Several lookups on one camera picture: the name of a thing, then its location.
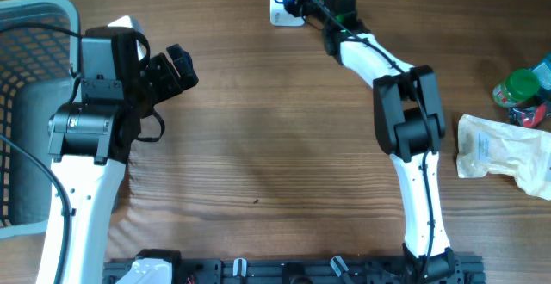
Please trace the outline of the green lid jar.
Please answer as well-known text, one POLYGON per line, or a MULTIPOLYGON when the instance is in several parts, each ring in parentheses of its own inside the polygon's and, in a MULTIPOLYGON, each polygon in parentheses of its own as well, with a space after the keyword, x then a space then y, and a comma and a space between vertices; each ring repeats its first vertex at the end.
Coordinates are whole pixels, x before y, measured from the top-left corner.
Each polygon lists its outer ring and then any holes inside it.
POLYGON ((492 96, 500 107, 513 108, 532 98, 539 89, 537 76, 531 70, 519 69, 498 84, 492 96))

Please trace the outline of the beige nut snack pouch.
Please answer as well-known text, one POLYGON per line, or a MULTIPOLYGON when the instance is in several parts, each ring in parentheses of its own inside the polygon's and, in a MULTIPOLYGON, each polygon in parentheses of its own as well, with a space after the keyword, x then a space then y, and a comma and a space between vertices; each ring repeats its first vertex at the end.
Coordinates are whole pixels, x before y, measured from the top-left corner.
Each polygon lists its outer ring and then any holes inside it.
POLYGON ((505 175, 530 196, 550 199, 550 133, 464 114, 458 122, 460 178, 505 175))

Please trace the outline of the blue mouthwash bottle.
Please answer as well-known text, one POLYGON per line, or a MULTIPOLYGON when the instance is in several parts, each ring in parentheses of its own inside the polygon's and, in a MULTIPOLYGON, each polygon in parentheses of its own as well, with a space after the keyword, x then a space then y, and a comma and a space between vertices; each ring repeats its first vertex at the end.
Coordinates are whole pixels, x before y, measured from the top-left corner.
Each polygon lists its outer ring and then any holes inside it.
POLYGON ((551 92, 550 54, 548 53, 541 62, 532 67, 531 71, 536 75, 540 84, 538 95, 549 101, 551 92))

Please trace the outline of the black orange hex wrench pack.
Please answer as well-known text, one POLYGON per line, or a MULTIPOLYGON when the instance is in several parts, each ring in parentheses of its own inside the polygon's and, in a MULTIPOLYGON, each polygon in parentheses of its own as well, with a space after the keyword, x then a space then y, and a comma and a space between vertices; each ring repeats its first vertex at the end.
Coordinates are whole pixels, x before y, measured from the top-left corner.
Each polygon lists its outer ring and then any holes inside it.
POLYGON ((509 108, 508 118, 512 125, 525 128, 538 127, 550 116, 550 101, 544 100, 538 105, 528 108, 509 108))

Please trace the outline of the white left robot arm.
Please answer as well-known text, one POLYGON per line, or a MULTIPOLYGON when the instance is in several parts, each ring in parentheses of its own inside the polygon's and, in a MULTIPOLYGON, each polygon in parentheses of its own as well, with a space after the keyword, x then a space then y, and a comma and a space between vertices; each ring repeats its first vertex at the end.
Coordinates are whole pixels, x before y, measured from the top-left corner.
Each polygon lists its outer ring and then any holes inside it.
POLYGON ((140 56, 147 38, 129 27, 96 27, 78 38, 76 92, 52 115, 48 153, 53 193, 40 259, 39 283, 98 283, 115 197, 141 121, 157 117, 160 102, 199 79, 178 44, 140 56))

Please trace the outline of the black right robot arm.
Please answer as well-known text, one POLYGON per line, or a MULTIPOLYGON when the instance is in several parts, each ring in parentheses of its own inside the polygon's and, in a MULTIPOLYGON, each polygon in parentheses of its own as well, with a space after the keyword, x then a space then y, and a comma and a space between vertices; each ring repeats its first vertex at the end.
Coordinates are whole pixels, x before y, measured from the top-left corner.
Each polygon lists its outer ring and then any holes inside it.
POLYGON ((444 228, 437 170, 446 125, 436 73, 392 55, 358 16, 356 0, 272 0, 272 22, 320 22, 325 52, 373 91, 375 137, 399 179, 405 214, 402 283, 464 281, 444 228))

